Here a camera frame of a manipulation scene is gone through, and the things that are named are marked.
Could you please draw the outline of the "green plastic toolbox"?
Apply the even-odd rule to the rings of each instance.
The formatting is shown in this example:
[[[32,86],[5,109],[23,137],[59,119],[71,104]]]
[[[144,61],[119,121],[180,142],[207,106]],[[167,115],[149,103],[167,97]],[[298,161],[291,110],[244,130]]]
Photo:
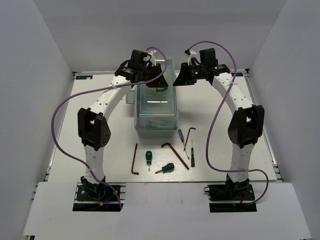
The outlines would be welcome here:
[[[134,128],[140,138],[171,138],[178,130],[175,64],[171,56],[167,61],[163,74],[167,88],[138,85],[125,95],[125,103],[134,105]]]

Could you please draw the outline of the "blue red precision screwdriver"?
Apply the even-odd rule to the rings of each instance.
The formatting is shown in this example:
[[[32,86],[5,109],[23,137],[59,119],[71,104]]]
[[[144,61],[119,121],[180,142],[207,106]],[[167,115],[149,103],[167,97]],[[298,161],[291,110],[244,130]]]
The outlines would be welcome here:
[[[187,151],[186,142],[185,142],[185,139],[184,139],[183,132],[182,132],[182,130],[180,128],[177,130],[177,132],[178,132],[179,138],[180,138],[180,140],[182,142],[183,149],[185,151],[186,157],[187,157],[188,160],[190,160],[190,155],[189,155],[189,153]]]

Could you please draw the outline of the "black green precision screwdriver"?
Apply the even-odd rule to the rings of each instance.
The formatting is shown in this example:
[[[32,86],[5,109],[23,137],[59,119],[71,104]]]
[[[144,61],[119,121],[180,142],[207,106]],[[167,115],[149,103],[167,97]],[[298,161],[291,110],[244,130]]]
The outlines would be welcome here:
[[[195,152],[194,152],[194,146],[193,146],[193,140],[191,140],[191,167],[195,167]]]

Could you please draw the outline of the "large brown hex key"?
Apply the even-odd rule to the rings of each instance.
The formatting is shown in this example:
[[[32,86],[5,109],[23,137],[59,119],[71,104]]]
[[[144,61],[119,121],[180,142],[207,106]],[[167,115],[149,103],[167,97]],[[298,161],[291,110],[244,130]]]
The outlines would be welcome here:
[[[176,151],[176,149],[169,143],[169,142],[166,142],[164,144],[162,144],[160,146],[161,148],[165,148],[165,147],[168,147],[171,149],[171,151],[175,154],[175,156],[180,160],[180,162],[182,163],[182,165],[187,169],[189,170],[189,166],[187,165],[187,163],[183,160],[183,158],[179,155],[179,153]]]

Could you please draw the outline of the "long thin brown hex key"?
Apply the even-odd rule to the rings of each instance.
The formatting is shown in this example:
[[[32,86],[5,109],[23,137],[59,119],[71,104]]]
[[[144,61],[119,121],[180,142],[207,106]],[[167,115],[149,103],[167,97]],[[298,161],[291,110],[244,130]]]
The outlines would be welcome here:
[[[135,160],[136,160],[136,155],[137,155],[137,148],[138,148],[138,144],[136,143],[135,147],[134,147],[133,158],[132,158],[131,169],[130,169],[131,174],[136,175],[136,176],[138,176],[140,174],[139,172],[134,171]]]

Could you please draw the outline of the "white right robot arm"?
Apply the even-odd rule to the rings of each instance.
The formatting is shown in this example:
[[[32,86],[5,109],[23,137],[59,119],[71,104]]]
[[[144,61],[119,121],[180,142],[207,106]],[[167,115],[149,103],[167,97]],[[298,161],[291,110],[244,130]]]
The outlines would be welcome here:
[[[222,96],[232,114],[227,129],[232,142],[230,169],[227,172],[226,195],[236,200],[244,193],[249,184],[249,163],[251,153],[258,139],[262,136],[265,110],[261,105],[254,105],[235,84],[230,69],[219,64],[214,48],[204,49],[197,53],[187,49],[188,61],[180,66],[180,72],[173,85],[191,86],[198,80],[206,80]]]

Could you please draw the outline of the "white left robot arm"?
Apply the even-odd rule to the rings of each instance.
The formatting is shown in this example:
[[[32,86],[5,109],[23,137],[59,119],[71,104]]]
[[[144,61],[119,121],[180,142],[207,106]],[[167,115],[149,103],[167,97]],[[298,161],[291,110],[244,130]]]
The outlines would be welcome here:
[[[77,113],[78,135],[85,150],[86,173],[82,182],[91,185],[88,193],[99,200],[105,196],[105,174],[103,171],[104,147],[111,138],[109,117],[122,98],[137,85],[149,88],[167,88],[164,78],[166,67],[156,62],[160,50],[149,47],[145,51],[134,49],[130,59],[115,71],[110,85],[88,108]]]

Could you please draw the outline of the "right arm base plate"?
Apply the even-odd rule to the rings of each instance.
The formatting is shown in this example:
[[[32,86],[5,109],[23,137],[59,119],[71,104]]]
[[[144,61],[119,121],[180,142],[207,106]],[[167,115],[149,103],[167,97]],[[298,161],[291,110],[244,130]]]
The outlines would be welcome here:
[[[257,212],[255,194],[251,184],[247,189],[231,193],[225,184],[210,184],[203,188],[208,194],[211,213],[250,213]]]

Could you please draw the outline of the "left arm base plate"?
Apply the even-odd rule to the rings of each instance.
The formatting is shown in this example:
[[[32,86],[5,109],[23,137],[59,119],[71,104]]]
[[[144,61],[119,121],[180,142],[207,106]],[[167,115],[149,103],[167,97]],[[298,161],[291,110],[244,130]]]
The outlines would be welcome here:
[[[113,190],[103,185],[102,193],[94,193],[78,183],[73,201],[73,212],[120,212],[125,203],[126,186],[112,184]]]

